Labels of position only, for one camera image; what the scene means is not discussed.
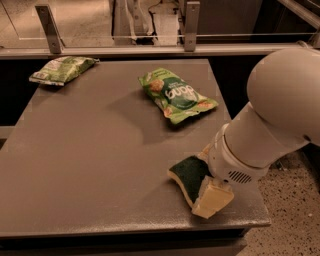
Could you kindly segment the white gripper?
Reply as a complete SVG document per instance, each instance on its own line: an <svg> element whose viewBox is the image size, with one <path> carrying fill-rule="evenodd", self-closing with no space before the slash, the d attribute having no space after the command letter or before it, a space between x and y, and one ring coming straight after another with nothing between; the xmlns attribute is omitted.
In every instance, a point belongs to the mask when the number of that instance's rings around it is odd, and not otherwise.
<svg viewBox="0 0 320 256"><path fill-rule="evenodd" d="M192 206L192 213L205 219L212 217L234 199L229 184L249 184L258 181L268 172L268 167L251 167L232 153L225 138L227 127L228 124L224 124L211 143L197 154L199 159L208 162L209 171L215 177L206 176L203 179L198 198Z"/></svg>

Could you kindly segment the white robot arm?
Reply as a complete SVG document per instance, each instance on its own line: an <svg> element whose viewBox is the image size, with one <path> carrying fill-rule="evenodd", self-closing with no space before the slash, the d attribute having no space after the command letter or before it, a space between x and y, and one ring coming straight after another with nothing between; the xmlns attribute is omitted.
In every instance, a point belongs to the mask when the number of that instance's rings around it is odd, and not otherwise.
<svg viewBox="0 0 320 256"><path fill-rule="evenodd" d="M272 163L305 145L320 144L320 52L285 49L264 57L247 82L249 102L222 126L205 155L210 176L192 213L210 218L265 176Z"/></svg>

